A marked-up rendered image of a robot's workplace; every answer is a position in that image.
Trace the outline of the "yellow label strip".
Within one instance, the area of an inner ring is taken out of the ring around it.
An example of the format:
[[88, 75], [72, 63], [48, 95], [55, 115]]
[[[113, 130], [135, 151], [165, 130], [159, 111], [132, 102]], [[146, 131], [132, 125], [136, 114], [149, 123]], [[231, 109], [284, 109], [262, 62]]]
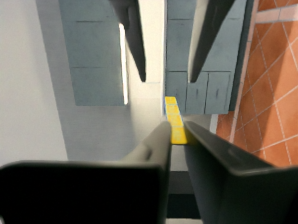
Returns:
[[172, 145], [185, 145], [187, 141], [183, 131], [183, 121], [175, 97], [164, 97], [167, 121], [172, 125]]

